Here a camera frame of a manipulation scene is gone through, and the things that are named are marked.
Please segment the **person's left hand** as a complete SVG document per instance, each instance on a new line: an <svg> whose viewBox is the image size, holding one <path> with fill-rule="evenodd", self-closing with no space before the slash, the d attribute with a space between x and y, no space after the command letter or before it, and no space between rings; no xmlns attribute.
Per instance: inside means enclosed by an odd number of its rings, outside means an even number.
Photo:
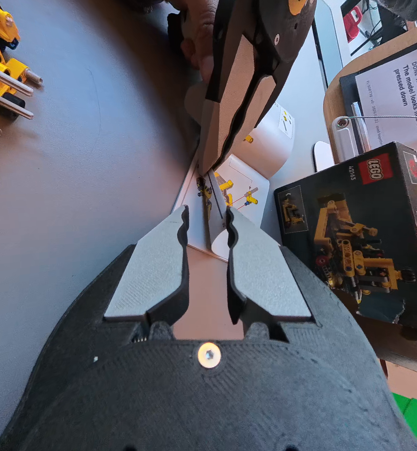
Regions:
<svg viewBox="0 0 417 451"><path fill-rule="evenodd" d="M200 71L202 80L208 84L213 70L212 37L217 0L183 0L177 9L186 11L192 23L193 37L185 38L181 50L194 69Z"/></svg>

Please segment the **white rounded stand foot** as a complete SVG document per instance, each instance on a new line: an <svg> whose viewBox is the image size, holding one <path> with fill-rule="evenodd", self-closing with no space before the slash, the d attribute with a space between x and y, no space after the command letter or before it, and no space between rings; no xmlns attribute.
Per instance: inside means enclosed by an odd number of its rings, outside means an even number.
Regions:
<svg viewBox="0 0 417 451"><path fill-rule="evenodd" d="M334 155L330 144L317 141L312 148L315 172L320 172L335 165Z"/></svg>

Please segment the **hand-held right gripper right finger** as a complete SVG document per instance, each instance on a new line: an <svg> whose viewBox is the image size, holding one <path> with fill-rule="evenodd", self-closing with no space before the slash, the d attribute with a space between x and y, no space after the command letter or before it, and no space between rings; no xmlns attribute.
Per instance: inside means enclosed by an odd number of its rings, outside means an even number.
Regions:
<svg viewBox="0 0 417 451"><path fill-rule="evenodd" d="M226 210L228 312L233 324L304 322L312 318L283 248L239 210Z"/></svg>

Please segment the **silver clipboard clip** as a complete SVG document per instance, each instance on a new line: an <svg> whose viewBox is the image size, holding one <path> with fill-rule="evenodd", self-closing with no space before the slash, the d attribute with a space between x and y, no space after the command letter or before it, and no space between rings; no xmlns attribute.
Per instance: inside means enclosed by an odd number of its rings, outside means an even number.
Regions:
<svg viewBox="0 0 417 451"><path fill-rule="evenodd" d="M360 102L351 104L353 116L339 116L332 121L336 152L340 162L372 150Z"/></svg>

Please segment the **black clipboard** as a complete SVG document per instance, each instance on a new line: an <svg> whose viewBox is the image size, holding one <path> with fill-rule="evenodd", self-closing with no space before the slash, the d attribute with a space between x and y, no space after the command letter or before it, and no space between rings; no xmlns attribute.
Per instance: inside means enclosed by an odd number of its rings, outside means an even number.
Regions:
<svg viewBox="0 0 417 451"><path fill-rule="evenodd" d="M402 56L403 54L408 53L409 51L412 51L414 49L417 48L417 44L414 44L412 46L410 46L408 49L403 50L403 51L399 51L396 54L394 54L391 57L385 58L383 60L381 60L379 63L376 63L374 65L368 66L365 69L362 69L358 72L352 73L350 75L347 76L343 76L340 78L340 86L341 86L341 91L342 91L342 96L343 96L343 103L344 103L344 107L345 107L345 115L347 117L351 117L353 116L353 112L352 112L352 108L351 108L351 104L358 101L360 102L359 99L359 93L358 93L358 88L356 85L356 76L367 71L370 69L373 69L383 63L389 62L393 59L396 59L397 57Z"/></svg>

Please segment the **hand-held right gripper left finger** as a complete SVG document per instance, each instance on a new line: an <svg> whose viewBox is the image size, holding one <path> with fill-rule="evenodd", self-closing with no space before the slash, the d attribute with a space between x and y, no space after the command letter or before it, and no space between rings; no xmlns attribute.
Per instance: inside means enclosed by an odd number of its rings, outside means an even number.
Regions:
<svg viewBox="0 0 417 451"><path fill-rule="evenodd" d="M136 244L104 313L109 322L174 325L189 307L189 208L182 205Z"/></svg>

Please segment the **red chair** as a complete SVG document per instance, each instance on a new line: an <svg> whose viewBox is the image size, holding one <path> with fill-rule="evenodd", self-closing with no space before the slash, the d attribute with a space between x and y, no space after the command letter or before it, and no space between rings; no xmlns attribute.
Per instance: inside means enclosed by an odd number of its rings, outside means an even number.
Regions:
<svg viewBox="0 0 417 451"><path fill-rule="evenodd" d="M358 5L354 6L347 14L343 17L343 23L347 35L347 42L353 41L360 32L359 24L362 21L363 14L362 9Z"/></svg>

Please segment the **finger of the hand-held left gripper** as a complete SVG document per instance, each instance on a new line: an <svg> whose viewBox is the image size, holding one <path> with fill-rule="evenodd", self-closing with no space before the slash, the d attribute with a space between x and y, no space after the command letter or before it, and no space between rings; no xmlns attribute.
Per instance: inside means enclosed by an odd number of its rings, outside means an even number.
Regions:
<svg viewBox="0 0 417 451"><path fill-rule="evenodd" d="M252 91L245 96L239 110L234 115L228 136L223 144L223 161L260 122L275 87L276 82L273 76L264 75L257 80Z"/></svg>
<svg viewBox="0 0 417 451"><path fill-rule="evenodd" d="M242 105L255 71L254 50L242 35L220 102L205 99L202 104L198 147L199 173L204 176L218 160L224 161L223 146L233 130L234 116Z"/></svg>

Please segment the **silver computer monitor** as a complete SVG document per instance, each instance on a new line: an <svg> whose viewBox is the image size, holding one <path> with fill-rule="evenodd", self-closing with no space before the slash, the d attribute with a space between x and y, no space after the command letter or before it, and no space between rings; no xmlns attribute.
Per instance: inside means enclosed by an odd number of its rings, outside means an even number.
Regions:
<svg viewBox="0 0 417 451"><path fill-rule="evenodd" d="M325 90L351 61L342 4L340 0L318 0L315 9L313 33Z"/></svg>

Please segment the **black lego set box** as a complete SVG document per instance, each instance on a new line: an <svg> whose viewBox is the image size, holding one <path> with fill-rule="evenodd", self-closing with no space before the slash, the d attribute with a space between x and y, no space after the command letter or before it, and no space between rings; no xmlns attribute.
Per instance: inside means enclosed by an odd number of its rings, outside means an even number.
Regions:
<svg viewBox="0 0 417 451"><path fill-rule="evenodd" d="M274 191L282 243L364 317L417 329L417 153L389 143Z"/></svg>

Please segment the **white lego instruction booklet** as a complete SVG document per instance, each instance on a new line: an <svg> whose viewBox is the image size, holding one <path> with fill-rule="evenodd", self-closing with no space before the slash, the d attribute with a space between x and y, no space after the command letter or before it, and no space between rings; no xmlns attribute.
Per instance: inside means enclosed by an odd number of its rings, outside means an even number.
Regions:
<svg viewBox="0 0 417 451"><path fill-rule="evenodd" d="M260 227L268 198L269 180L287 161L294 146L295 119L278 103L240 144L238 150L215 170L214 177L226 206L239 210ZM194 156L173 210L189 207L188 245L223 261L228 260L228 232L215 230L210 243L209 217L217 212L208 176L199 174Z"/></svg>

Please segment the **round wooden side table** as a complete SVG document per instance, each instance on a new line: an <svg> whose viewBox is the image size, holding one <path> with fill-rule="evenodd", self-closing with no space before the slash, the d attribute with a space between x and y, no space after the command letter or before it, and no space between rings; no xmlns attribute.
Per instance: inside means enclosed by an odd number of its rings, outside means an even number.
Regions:
<svg viewBox="0 0 417 451"><path fill-rule="evenodd" d="M340 153L336 149L331 124L335 118L345 115L340 78L379 63L414 44L417 44L417 27L352 60L330 83L324 97L323 109L335 163L340 162ZM362 317L355 313L353 317L367 336L378 358L417 372L417 341L402 336L402 326Z"/></svg>

